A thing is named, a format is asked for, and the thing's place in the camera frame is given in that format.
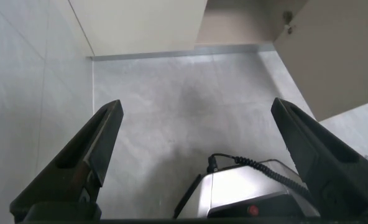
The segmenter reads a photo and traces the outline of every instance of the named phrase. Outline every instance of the coiled black cable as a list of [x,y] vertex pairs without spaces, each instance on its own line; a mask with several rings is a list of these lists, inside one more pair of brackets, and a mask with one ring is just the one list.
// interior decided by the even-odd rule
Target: coiled black cable
[[292,190],[294,190],[296,193],[301,195],[304,199],[306,199],[310,204],[314,205],[314,207],[315,207],[314,200],[313,200],[310,192],[308,191],[308,189],[306,189],[305,187],[303,187],[300,184],[296,183],[295,181],[293,181],[293,180],[291,180],[287,177],[284,177],[284,176],[278,174],[277,172],[274,172],[272,169],[268,168],[266,165],[264,165],[260,162],[256,162],[253,159],[248,159],[248,158],[239,157],[239,156],[230,156],[230,155],[222,154],[222,153],[216,153],[216,154],[213,154],[212,157],[213,156],[228,157],[228,158],[234,159],[234,162],[236,164],[240,164],[240,165],[244,165],[244,166],[250,166],[253,169],[262,172],[267,177],[270,177],[271,179],[276,180],[277,182],[280,182],[281,184],[291,188]]

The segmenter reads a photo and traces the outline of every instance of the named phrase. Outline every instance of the wall baseboard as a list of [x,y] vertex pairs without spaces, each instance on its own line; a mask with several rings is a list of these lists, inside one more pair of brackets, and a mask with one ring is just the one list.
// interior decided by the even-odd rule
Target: wall baseboard
[[225,45],[212,47],[195,47],[194,50],[176,51],[176,52],[156,52],[144,54],[126,54],[126,55],[108,55],[92,57],[95,62],[105,60],[127,60],[141,58],[158,57],[181,57],[191,55],[212,55],[212,54],[233,54],[243,52],[265,52],[275,50],[273,44],[245,44],[245,45]]

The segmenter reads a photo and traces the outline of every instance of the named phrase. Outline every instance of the tiled floor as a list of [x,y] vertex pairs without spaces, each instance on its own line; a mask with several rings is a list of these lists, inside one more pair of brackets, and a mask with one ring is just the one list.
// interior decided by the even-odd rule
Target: tiled floor
[[103,217],[171,217],[214,152],[294,168],[270,113],[276,96],[309,111],[276,52],[95,62],[95,107],[120,99],[125,112]]

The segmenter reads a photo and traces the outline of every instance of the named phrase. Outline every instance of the wooden panel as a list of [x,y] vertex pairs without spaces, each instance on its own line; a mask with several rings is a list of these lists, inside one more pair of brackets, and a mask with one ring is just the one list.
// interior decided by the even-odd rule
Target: wooden panel
[[307,0],[263,0],[267,17],[274,39],[276,39],[283,31],[285,22],[283,20],[283,12],[291,11],[294,16],[302,9]]
[[309,0],[275,48],[317,120],[368,103],[368,1]]
[[70,0],[95,56],[191,50],[206,0]]
[[209,0],[196,44],[263,44],[273,40],[260,0]]

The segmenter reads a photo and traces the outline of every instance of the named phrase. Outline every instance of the white wall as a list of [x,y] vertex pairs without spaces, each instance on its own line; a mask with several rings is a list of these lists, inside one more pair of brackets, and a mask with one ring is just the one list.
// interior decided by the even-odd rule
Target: white wall
[[92,115],[92,61],[76,45],[52,1],[0,0],[0,223]]

